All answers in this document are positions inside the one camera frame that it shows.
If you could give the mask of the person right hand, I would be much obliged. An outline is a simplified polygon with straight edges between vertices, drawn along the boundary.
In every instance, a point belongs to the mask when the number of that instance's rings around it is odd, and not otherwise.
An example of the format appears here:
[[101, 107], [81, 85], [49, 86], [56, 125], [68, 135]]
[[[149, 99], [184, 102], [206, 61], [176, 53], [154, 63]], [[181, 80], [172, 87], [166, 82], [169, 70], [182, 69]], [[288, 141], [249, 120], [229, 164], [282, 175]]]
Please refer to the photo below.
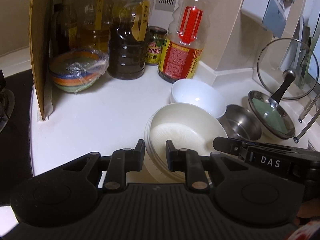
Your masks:
[[319, 198], [303, 203], [297, 218], [299, 229], [289, 239], [319, 239]]

